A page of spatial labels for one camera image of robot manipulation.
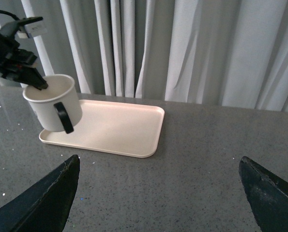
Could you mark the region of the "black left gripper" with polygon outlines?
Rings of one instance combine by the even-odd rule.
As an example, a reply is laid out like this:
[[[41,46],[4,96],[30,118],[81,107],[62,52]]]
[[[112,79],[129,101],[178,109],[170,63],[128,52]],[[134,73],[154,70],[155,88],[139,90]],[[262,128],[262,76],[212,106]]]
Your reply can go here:
[[[47,89],[46,80],[34,67],[37,56],[19,47],[15,38],[0,33],[0,77],[19,81],[38,90]]]

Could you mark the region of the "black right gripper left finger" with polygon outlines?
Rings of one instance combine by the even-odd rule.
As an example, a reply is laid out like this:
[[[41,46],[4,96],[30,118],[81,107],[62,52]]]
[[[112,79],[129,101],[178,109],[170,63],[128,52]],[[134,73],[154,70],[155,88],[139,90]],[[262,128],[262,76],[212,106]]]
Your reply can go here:
[[[73,155],[0,208],[0,232],[61,232],[76,195],[80,159]]]

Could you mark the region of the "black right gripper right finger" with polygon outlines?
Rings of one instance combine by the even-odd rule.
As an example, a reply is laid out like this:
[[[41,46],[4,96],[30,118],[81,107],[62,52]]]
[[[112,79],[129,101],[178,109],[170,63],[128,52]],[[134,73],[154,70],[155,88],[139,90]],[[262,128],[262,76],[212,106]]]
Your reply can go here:
[[[288,232],[288,182],[246,156],[239,174],[261,231]]]

